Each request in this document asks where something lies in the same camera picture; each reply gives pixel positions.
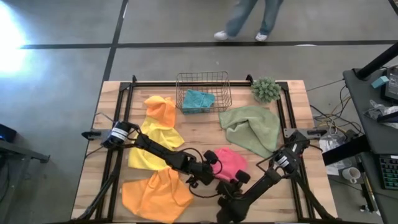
gray floor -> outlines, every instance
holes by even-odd
[[[0,123],[18,130],[19,144],[51,154],[48,164],[30,166],[10,223],[69,219],[87,145],[80,133],[91,127],[109,49],[12,50],[9,46],[111,43],[121,3],[0,1],[0,25],[6,25],[0,35]],[[227,0],[130,0],[119,42],[213,41],[232,5]],[[238,40],[252,41],[264,3],[258,5]],[[270,41],[398,39],[397,19],[387,0],[285,0]],[[226,70],[230,79],[248,73],[255,78],[303,79],[309,89],[341,79],[343,70],[362,67],[387,48],[117,49],[109,79],[130,80],[134,74],[139,80],[174,80],[179,72]],[[339,103],[342,86],[339,82],[308,92],[311,104],[330,112]],[[352,103],[343,117],[359,122]],[[378,215],[359,211],[364,203],[360,192],[330,184],[339,217],[382,223]]]

white cup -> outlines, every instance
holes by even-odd
[[[356,184],[356,179],[361,177],[360,171],[355,167],[350,167],[342,172],[343,177],[349,180],[352,184]]]

sage green cloth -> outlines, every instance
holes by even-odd
[[[219,113],[220,124],[229,142],[263,158],[276,150],[279,118],[260,106],[243,106]]]

shoe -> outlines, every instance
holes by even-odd
[[[214,39],[216,40],[232,40],[232,37],[228,37],[225,31],[219,31],[214,34]]]
[[[258,33],[256,36],[256,41],[261,41],[261,42],[266,41],[267,38],[268,38],[268,35]]]

keyboard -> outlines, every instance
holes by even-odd
[[[382,188],[398,190],[398,156],[381,156],[379,162]]]

